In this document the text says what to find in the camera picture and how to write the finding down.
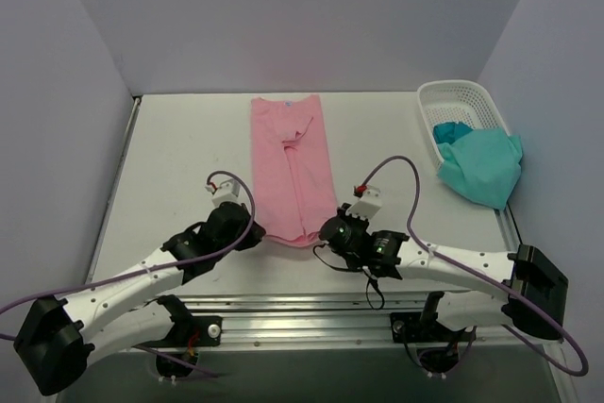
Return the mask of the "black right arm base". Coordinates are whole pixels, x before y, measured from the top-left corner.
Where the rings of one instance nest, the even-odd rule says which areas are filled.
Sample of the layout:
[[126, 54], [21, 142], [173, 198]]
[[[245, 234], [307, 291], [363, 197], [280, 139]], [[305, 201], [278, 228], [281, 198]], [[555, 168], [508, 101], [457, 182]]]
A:
[[428, 376], [445, 377], [461, 363], [461, 345], [470, 346], [476, 330], [453, 331], [437, 322], [423, 324], [419, 312], [390, 314], [393, 342], [402, 344], [411, 362]]

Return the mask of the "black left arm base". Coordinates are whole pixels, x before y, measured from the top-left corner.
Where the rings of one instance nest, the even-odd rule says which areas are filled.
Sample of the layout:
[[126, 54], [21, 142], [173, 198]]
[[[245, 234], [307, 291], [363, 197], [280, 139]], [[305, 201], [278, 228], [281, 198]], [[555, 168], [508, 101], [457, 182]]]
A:
[[171, 315], [165, 336], [146, 341], [138, 348], [155, 356], [155, 371], [160, 378], [181, 381], [217, 378], [219, 374], [203, 368], [200, 349], [221, 343], [222, 319], [218, 316]]

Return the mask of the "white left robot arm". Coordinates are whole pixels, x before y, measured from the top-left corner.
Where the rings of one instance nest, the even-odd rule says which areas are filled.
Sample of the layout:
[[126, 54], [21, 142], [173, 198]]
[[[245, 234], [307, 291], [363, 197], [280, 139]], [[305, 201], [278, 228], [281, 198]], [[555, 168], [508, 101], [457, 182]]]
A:
[[55, 395], [101, 358], [131, 346], [180, 345], [192, 317], [170, 294], [211, 271], [229, 252], [265, 236], [241, 204], [223, 202], [123, 273], [33, 299], [13, 347], [44, 396]]

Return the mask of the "pink t shirt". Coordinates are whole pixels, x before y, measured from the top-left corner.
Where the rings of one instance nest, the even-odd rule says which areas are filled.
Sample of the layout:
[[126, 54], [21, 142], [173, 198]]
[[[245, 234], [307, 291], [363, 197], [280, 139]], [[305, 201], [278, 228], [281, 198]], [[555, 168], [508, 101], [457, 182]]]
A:
[[337, 206], [320, 97], [254, 98], [250, 126], [257, 222], [274, 242], [316, 243]]

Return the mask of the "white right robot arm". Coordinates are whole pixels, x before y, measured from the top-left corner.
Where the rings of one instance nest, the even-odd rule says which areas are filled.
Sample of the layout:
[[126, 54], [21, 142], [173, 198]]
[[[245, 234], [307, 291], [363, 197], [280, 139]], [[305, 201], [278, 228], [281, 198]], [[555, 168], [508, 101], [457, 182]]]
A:
[[321, 227], [320, 240], [344, 259], [350, 273], [420, 279], [462, 289], [430, 292], [419, 327], [430, 339], [464, 327], [515, 327], [547, 341], [562, 338], [568, 279], [537, 247], [478, 252], [422, 242], [411, 230], [369, 232], [369, 221], [344, 204]]

